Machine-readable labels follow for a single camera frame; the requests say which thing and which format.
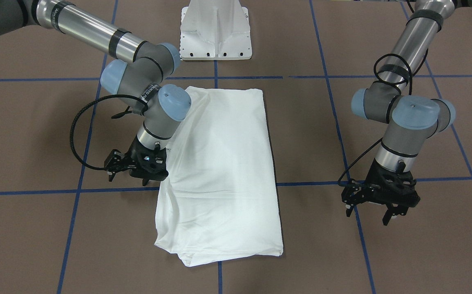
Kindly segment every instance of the towel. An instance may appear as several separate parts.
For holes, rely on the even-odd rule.
[[[192,106],[167,145],[155,245],[185,266],[283,253],[263,92],[186,89]]]

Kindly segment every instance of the light blue joint cap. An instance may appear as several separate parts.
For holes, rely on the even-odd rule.
[[[176,69],[179,67],[179,64],[181,62],[180,56],[179,56],[179,50],[176,47],[174,47],[174,45],[172,45],[171,43],[161,43],[159,45],[165,46],[165,48],[167,48],[170,54],[172,55],[172,60],[174,61],[174,69],[172,72],[174,73],[174,71],[176,71]]]
[[[404,96],[392,112],[392,120],[406,129],[424,130],[437,122],[439,110],[439,105],[428,98]]]
[[[352,96],[352,113],[363,118],[367,118],[365,114],[365,92],[367,89],[359,89],[354,96]]]
[[[116,59],[111,61],[107,67],[101,73],[101,86],[111,94],[117,94],[118,88],[120,87],[121,79],[123,78],[123,73],[127,67],[127,63]]]
[[[450,125],[452,125],[452,123],[456,120],[456,108],[454,107],[454,104],[452,104],[450,101],[448,100],[445,100],[445,99],[441,99],[440,100],[441,102],[445,103],[445,105],[447,105],[448,107],[448,110],[450,110],[450,121],[447,125],[447,128],[450,127]]]
[[[192,104],[189,93],[170,84],[159,89],[158,99],[163,110],[175,121],[183,121]]]

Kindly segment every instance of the white cloth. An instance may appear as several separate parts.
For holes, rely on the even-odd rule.
[[[187,118],[167,145],[155,245],[185,266],[283,253],[263,92],[186,90]]]

